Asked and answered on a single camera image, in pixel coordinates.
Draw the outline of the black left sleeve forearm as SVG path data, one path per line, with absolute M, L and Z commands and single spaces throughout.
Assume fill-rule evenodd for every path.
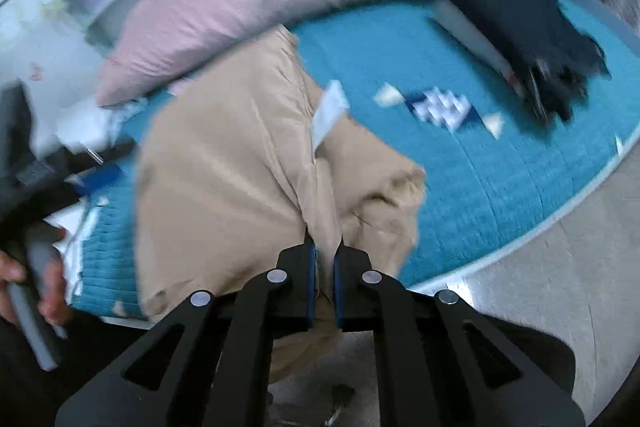
M 40 367 L 24 334 L 1 321 L 1 424 L 52 426 L 60 406 L 145 334 L 75 311 L 63 326 L 62 362 Z

